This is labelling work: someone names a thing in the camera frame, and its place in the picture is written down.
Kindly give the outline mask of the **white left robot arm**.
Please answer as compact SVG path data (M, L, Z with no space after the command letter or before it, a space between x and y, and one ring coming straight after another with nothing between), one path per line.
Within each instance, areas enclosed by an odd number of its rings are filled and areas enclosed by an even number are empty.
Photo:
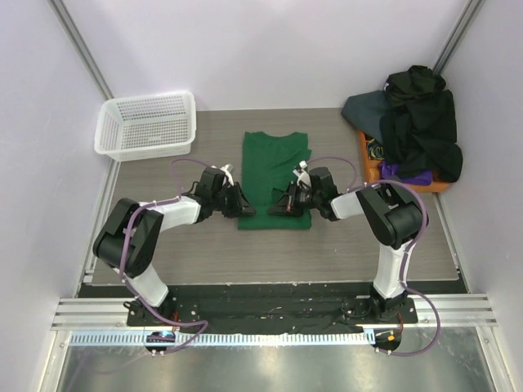
M163 326L173 318L175 300L152 265L159 236L168 229L201 223L214 212L230 219L256 214L227 165L206 167L189 191L172 199L148 203L120 199L92 251L147 304L146 317Z

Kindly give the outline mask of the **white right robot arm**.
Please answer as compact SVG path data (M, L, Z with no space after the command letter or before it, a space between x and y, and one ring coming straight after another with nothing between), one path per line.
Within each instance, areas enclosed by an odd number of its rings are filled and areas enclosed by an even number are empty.
M419 197L397 181L385 180L348 191L337 190L327 167L303 163L297 177L268 209L271 216L300 217L315 209L328 221L362 215L379 242L377 274L369 290L369 313L380 323L395 317L407 297L406 271L416 238L428 217Z

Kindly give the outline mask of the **green t shirt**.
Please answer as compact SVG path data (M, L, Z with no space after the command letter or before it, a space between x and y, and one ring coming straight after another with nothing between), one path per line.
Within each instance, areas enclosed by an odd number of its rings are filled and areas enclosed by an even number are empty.
M294 132L270 136L265 132L247 132L242 147L242 188L256 210L251 217L238 219L240 230L311 228L311 214L299 217L272 216L270 207L284 195L295 178L293 169L310 158L308 135Z

